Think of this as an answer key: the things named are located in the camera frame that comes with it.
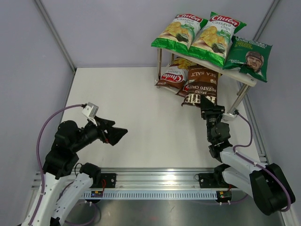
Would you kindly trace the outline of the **green Chuba cassava chips bag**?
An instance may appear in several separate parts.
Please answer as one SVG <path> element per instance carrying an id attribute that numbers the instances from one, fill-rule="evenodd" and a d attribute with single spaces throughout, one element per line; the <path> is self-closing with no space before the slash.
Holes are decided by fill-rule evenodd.
<path id="1" fill-rule="evenodd" d="M 177 14 L 151 46 L 185 54 L 207 22 L 207 19 L 193 14 Z"/>

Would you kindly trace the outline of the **brown Chuba chips bag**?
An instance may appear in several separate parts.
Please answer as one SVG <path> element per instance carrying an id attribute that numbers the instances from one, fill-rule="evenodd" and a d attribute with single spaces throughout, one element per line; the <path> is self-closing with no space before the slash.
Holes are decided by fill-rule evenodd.
<path id="1" fill-rule="evenodd" d="M 186 83 L 184 84 L 184 86 L 182 87 L 182 89 L 179 90 L 179 91 L 176 93 L 176 95 L 177 95 L 177 96 L 180 96 L 180 97 L 186 97 L 188 91 L 189 91 L 189 83 L 186 82 Z"/>
<path id="2" fill-rule="evenodd" d="M 192 63 L 192 61 L 182 57 L 176 58 L 166 72 L 161 75 L 156 86 L 182 89 L 187 81 L 188 69 Z"/>

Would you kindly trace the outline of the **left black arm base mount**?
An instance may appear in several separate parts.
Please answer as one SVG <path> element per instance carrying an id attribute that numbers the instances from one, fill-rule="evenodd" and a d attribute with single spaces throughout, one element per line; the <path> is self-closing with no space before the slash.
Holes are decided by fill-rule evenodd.
<path id="1" fill-rule="evenodd" d="M 90 188 L 115 188 L 116 186 L 116 173 L 102 173 L 96 177 Z"/>

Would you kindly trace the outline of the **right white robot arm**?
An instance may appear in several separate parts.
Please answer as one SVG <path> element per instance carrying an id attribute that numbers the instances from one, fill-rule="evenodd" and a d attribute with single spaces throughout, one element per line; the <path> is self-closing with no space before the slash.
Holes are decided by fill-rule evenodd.
<path id="1" fill-rule="evenodd" d="M 232 145 L 229 124 L 222 122 L 224 106 L 216 105 L 206 96 L 200 97 L 201 117 L 206 121 L 209 152 L 221 164 L 214 169 L 214 183 L 235 186 L 251 196 L 258 209 L 269 216 L 287 212 L 296 201 L 280 166 L 263 164 L 239 152 Z"/>

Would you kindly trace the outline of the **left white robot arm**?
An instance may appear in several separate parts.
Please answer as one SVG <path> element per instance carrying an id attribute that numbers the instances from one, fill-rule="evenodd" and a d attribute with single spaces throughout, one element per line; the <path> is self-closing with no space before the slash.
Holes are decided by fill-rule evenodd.
<path id="1" fill-rule="evenodd" d="M 85 163 L 71 187 L 61 193 L 79 160 L 78 151 L 96 140 L 114 146 L 128 132 L 114 125 L 114 121 L 95 117 L 95 123 L 89 121 L 83 128 L 79 128 L 74 121 L 64 121 L 58 126 L 42 167 L 39 194 L 22 223 L 24 226 L 63 225 L 84 191 L 100 185 L 101 169 Z"/>

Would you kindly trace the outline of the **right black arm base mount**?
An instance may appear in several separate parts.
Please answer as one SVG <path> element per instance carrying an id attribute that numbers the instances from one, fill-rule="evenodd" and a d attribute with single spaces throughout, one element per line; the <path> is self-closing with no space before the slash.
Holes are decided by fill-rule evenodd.
<path id="1" fill-rule="evenodd" d="M 229 188 L 228 184 L 218 182 L 213 173 L 199 173 L 198 182 L 200 188 Z"/>

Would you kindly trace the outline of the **dark green Real chips bag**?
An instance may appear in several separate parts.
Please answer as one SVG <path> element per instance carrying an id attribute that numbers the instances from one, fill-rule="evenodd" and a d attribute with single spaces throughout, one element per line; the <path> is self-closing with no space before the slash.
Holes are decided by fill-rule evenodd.
<path id="1" fill-rule="evenodd" d="M 268 59 L 272 46 L 235 35 L 231 40 L 232 45 L 222 68 L 236 70 L 267 82 Z"/>

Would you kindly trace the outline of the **brown Kettle sea salt bag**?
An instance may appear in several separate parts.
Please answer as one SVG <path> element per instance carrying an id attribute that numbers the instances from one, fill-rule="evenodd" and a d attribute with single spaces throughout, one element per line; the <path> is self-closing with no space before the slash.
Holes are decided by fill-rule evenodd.
<path id="1" fill-rule="evenodd" d="M 188 92 L 181 104 L 200 107 L 201 96 L 217 104 L 217 86 L 221 74 L 201 65 L 188 69 Z"/>

